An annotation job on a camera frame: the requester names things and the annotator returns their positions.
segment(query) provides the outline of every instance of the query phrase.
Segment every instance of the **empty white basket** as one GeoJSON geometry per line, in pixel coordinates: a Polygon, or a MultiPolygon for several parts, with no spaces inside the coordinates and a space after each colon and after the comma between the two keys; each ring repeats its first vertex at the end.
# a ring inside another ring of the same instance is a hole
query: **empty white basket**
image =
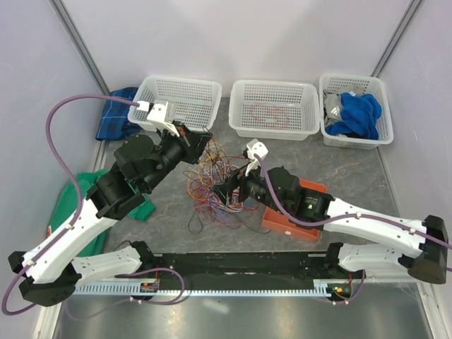
{"type": "Polygon", "coordinates": [[[240,80],[232,87],[229,125],[239,136],[304,140],[319,131],[319,121],[313,85],[240,80]]]}
{"type": "Polygon", "coordinates": [[[371,150],[380,145],[387,145],[394,139],[393,124],[389,112],[388,98],[383,82],[371,76],[351,76],[347,74],[323,74],[320,77],[319,95],[320,112],[323,117],[323,91],[335,92],[348,85],[357,85],[365,89],[364,94],[372,94],[381,105],[381,117],[376,122],[376,130],[379,132],[378,140],[346,138],[343,136],[331,136],[325,131],[325,121],[320,120],[320,128],[323,134],[323,142],[328,146],[360,148],[371,150]]]}
{"type": "MultiPolygon", "coordinates": [[[[168,100],[174,103],[174,120],[183,122],[193,131],[210,129],[217,116],[221,99],[221,85],[213,81],[164,76],[149,76],[141,83],[133,101],[154,102],[168,100]]],[[[146,131],[155,127],[146,120],[148,113],[131,106],[127,118],[146,131]]]]}

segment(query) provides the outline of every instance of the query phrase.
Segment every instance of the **orange box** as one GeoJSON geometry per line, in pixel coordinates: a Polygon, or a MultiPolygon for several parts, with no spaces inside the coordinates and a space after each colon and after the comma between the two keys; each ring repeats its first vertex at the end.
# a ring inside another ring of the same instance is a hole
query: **orange box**
{"type": "MultiPolygon", "coordinates": [[[[300,179],[299,185],[301,187],[314,189],[322,193],[328,192],[325,185],[317,184],[316,182],[309,182],[307,180],[300,179]]],[[[304,242],[315,242],[320,236],[319,230],[306,230],[298,227],[293,222],[290,222],[287,217],[279,214],[271,208],[266,208],[266,212],[263,214],[261,226],[268,228],[269,230],[291,235],[292,237],[301,239],[304,242]]]]}

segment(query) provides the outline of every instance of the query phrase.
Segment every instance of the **colorful wires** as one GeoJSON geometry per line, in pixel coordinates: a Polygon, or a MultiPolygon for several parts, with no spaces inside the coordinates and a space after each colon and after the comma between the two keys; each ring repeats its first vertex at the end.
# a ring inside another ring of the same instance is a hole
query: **colorful wires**
{"type": "Polygon", "coordinates": [[[233,230],[238,230],[242,224],[250,228],[248,222],[253,219],[255,213],[246,212],[256,211],[259,204],[255,203],[254,206],[251,206],[248,201],[240,203],[237,189],[232,194],[232,203],[225,206],[211,189],[213,185],[222,184],[232,170],[244,166],[246,164],[244,161],[243,155],[234,157],[226,155],[222,146],[212,138],[207,144],[199,164],[189,171],[184,171],[184,175],[189,178],[186,192],[193,198],[195,210],[187,225],[190,233],[200,233],[207,222],[233,230]],[[239,217],[238,213],[242,213],[243,218],[239,217]],[[201,224],[201,228],[197,231],[194,231],[191,226],[195,220],[195,214],[198,214],[197,218],[201,224]]]}

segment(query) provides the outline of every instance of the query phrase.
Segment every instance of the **gray floor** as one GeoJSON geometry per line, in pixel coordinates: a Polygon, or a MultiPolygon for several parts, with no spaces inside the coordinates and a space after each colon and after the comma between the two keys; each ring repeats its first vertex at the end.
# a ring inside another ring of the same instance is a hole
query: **gray floor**
{"type": "MultiPolygon", "coordinates": [[[[214,138],[228,155],[239,155],[250,138],[238,137],[228,124],[229,98],[222,98],[217,119],[212,128],[214,138]]],[[[395,215],[379,155],[376,150],[334,148],[323,144],[320,133],[305,141],[262,139],[269,154],[269,167],[283,165],[300,178],[325,184],[329,193],[351,204],[395,215]]],[[[113,151],[121,142],[110,143],[105,166],[114,162],[113,151]]],[[[200,234],[191,234],[187,224],[193,215],[193,199],[186,194],[187,178],[182,174],[187,164],[178,167],[156,188],[151,201],[157,210],[147,222],[125,218],[110,231],[105,251],[112,251],[124,240],[144,240],[156,252],[200,251],[291,251],[326,249],[331,242],[362,244],[363,240],[343,234],[324,232],[317,243],[302,242],[284,234],[259,234],[242,226],[238,230],[207,224],[200,234]]],[[[250,228],[260,230],[265,208],[255,213],[250,228]]],[[[201,225],[194,218],[191,229],[201,225]]]]}
{"type": "MultiPolygon", "coordinates": [[[[223,99],[212,128],[226,153],[238,155],[250,140],[237,136],[227,123],[229,100],[223,99]]],[[[262,140],[270,153],[270,167],[284,165],[291,173],[325,184],[329,192],[351,204],[381,213],[396,213],[376,150],[331,148],[320,134],[302,142],[262,140]]],[[[114,162],[111,143],[106,167],[114,162]]],[[[306,243],[271,232],[258,234],[246,227],[231,230],[205,225],[191,234],[187,223],[193,201],[185,193],[186,177],[180,164],[150,196],[157,206],[147,222],[125,218],[110,231],[105,251],[124,240],[145,240],[155,252],[289,251],[326,249],[331,242],[363,243],[362,239],[324,232],[317,243],[306,243]]],[[[249,226],[258,230],[264,208],[249,226]]],[[[73,296],[72,313],[87,316],[117,300],[116,297],[73,296]]],[[[431,338],[415,285],[364,286],[362,294],[346,307],[298,297],[192,297],[178,305],[156,307],[123,304],[89,321],[70,321],[60,314],[56,339],[79,338],[431,338]]]]}
{"type": "MultiPolygon", "coordinates": [[[[335,307],[298,297],[192,297],[170,307],[125,303],[82,322],[62,312],[54,338],[431,339],[416,291],[415,284],[365,285],[350,305],[335,307]]],[[[74,296],[69,309],[87,316],[119,299],[74,296]]]]}

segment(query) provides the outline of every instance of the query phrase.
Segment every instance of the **blue towel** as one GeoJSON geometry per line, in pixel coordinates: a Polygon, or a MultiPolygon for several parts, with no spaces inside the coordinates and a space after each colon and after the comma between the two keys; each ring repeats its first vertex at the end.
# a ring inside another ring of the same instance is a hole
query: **blue towel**
{"type": "MultiPolygon", "coordinates": [[[[122,97],[123,99],[133,100],[137,87],[127,87],[122,90],[114,90],[110,93],[112,97],[122,97]]],[[[96,140],[122,140],[131,134],[138,133],[140,126],[132,124],[127,119],[129,107],[126,104],[106,101],[102,109],[102,117],[99,121],[99,128],[96,133],[96,140]]]]}
{"type": "Polygon", "coordinates": [[[378,140],[376,121],[381,116],[381,106],[375,97],[370,94],[354,97],[349,93],[343,93],[340,101],[343,105],[340,111],[342,121],[327,126],[326,133],[332,136],[356,133],[364,139],[378,140]]]}

